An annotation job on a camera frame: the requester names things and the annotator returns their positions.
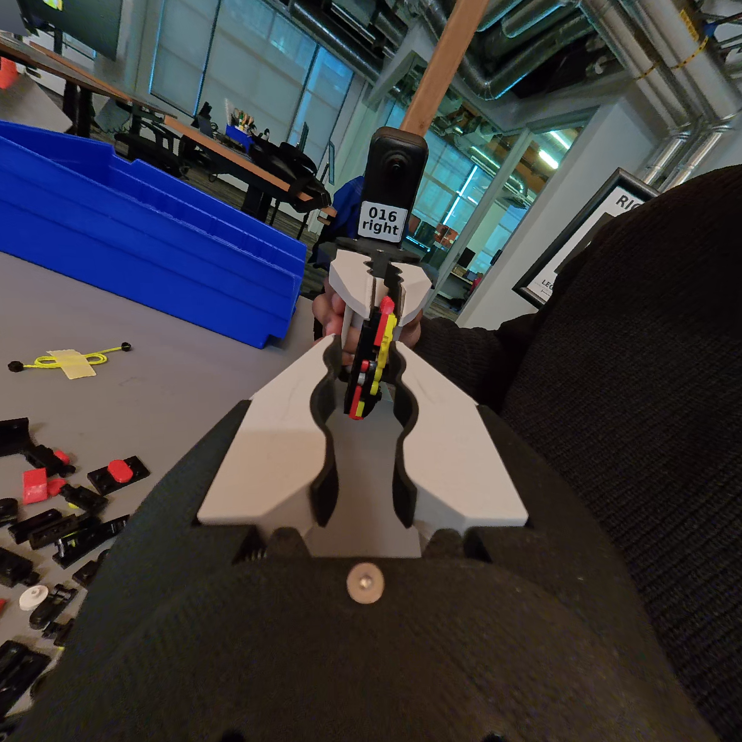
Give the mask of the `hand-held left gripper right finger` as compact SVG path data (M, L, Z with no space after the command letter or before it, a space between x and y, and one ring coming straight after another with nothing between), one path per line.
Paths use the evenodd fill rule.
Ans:
M401 344L394 345L394 510L418 531L522 527L527 510L480 406Z

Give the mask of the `long wooden desk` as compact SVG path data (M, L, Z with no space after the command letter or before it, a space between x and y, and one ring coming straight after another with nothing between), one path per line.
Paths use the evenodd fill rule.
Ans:
M87 70L75 65L60 54L40 47L36 43L27 44L13 36L2 33L2 57L26 68L42 70L65 81L63 111L72 114L71 131L88 138L93 116L90 113L92 96L100 95L116 101L117 105L130 114L135 133L140 131L143 121L164 124L168 113L134 94L118 90L112 85L97 79Z

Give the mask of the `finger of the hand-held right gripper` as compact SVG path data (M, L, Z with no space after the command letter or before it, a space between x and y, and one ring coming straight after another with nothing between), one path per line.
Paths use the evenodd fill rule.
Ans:
M346 249L330 263L329 285L362 319L370 319L383 298L383 279L373 274L371 256Z
M422 311L432 291L432 281L420 265L395 265L399 271L402 308L398 313L399 327L411 323Z

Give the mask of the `red yellow black lego model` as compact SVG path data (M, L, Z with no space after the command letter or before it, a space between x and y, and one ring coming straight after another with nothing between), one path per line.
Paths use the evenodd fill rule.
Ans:
M344 413L350 419L362 420L382 398L382 376L396 325L395 302L390 296L361 324L344 398Z

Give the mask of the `black framed sign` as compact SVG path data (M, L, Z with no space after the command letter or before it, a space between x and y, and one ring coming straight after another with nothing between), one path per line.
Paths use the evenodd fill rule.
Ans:
M618 168L570 220L543 254L513 285L513 292L536 308L551 298L554 283L612 220L639 208L659 191Z

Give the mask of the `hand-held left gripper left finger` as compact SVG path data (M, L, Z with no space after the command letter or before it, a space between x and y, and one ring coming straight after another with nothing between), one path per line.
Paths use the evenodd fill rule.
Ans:
M327 526L339 477L327 421L339 339L322 339L249 400L197 513L204 525Z

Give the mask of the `wooden desk black legs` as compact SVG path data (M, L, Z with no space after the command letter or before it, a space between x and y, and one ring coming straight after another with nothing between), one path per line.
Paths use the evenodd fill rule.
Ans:
M297 212L308 213L318 210L322 214L320 221L328 225L336 218L337 210L330 204L325 204L320 199L311 197L308 193L291 194L292 186L276 175L259 167L248 157L230 149L217 140L209 138L198 129L181 123L175 117L166 114L164 125L178 133L182 140L191 141L196 147L208 152L209 157L218 166L220 174L229 174L237 180L246 183L249 189L254 189L266 197L270 196L275 201L287 203Z

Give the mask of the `person's right hand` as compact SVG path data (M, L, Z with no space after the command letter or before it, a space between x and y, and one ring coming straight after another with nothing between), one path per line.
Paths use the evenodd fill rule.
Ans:
M315 318L315 331L319 338L328 335L339 335L343 340L342 363L347 369L352 366L357 348L359 331L353 326L344 330L347 309L345 300L327 283L323 293L312 302L312 313Z

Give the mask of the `blue plastic bin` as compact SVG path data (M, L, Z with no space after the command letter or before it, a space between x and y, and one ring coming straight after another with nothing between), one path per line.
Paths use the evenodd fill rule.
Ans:
M1 250L264 348L283 339L306 246L113 146L2 121Z

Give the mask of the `pile of lego pieces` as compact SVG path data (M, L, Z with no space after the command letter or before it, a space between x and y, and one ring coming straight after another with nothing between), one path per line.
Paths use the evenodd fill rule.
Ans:
M72 482L79 460L36 443L27 418L2 421L2 713L65 653L103 560L136 509L115 495L151 476L138 456Z

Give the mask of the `person's right forearm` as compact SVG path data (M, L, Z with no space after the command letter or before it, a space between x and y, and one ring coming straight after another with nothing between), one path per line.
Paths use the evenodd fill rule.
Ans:
M475 402L498 413L542 321L538 313L526 314L488 330L422 318L406 343Z

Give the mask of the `black desk equipment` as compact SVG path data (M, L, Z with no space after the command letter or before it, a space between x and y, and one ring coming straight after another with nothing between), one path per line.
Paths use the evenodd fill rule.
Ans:
M249 145L247 154L255 165L289 186L281 200L289 203L296 211L304 213L331 205L329 191L317 178L317 166L297 147L288 143L275 145L268 140L256 138Z

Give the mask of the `yellowish tape strip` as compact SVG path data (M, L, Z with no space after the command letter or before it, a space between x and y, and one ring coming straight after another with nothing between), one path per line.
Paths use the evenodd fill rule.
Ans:
M50 352L44 364L60 369L70 380L97 375L88 357L73 349Z

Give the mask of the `dark monitor screen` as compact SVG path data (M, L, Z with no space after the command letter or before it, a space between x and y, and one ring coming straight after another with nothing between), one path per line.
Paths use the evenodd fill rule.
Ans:
M115 61L122 1L17 1L31 32L59 31Z

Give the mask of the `blue chair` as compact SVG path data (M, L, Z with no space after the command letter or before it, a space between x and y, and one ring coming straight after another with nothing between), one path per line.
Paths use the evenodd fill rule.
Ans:
M310 264L315 268L328 268L329 262L320 257L320 246L339 237L357 238L357 228L361 196L364 188L364 175L359 175L343 184L332 199L336 215L329 225L322 228L317 242L312 248Z

